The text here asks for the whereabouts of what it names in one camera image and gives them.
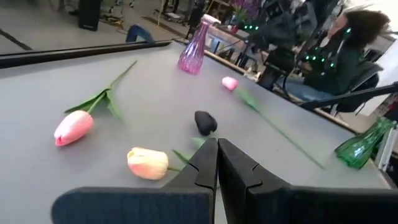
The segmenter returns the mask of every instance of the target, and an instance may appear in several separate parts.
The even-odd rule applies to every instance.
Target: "office chair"
[[[357,73],[354,80],[351,82],[350,91],[347,93],[352,93],[359,90],[366,90],[368,88],[375,88],[377,83],[379,83],[378,72],[383,70],[378,64],[373,62],[363,61],[359,64]],[[350,103],[340,103],[338,105],[333,105],[330,114],[336,116],[337,113],[350,113],[354,112],[361,104],[370,100],[363,99],[361,101],[355,101]]]
[[[127,32],[126,43],[137,41],[137,37],[143,38],[144,41],[146,41],[148,43],[155,42],[152,34],[150,34],[150,32],[148,30],[135,24],[135,25],[132,25],[130,27],[129,31]]]

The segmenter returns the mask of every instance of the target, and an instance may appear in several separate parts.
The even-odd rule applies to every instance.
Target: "pink tulip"
[[[66,116],[54,133],[55,145],[66,146],[90,132],[94,120],[86,111],[74,111]]]
[[[222,83],[227,89],[231,91],[235,90],[236,87],[238,87],[238,81],[231,77],[224,77]]]
[[[134,147],[127,154],[127,164],[136,176],[159,180],[167,172],[169,158],[164,152]]]

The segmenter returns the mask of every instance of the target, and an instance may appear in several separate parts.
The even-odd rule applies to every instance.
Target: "table surface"
[[[51,223],[50,208],[76,187],[161,187],[143,180],[127,166],[134,146],[165,151],[170,165],[183,164],[172,153],[192,155],[191,137],[199,137],[196,110],[218,122],[216,138],[226,138],[263,167],[293,185],[389,188],[372,163],[362,170],[346,167],[333,150],[353,134],[268,92],[232,69],[204,59],[201,72],[189,75],[176,66],[183,46],[97,55],[2,70],[0,110],[0,223]],[[53,132],[63,111],[99,93],[133,61],[137,64],[116,89],[124,122],[105,106],[94,111],[95,128],[81,141],[58,148]],[[319,168],[252,109],[223,88],[231,76],[249,90],[262,110],[325,169]],[[216,223],[226,223],[221,194]]]

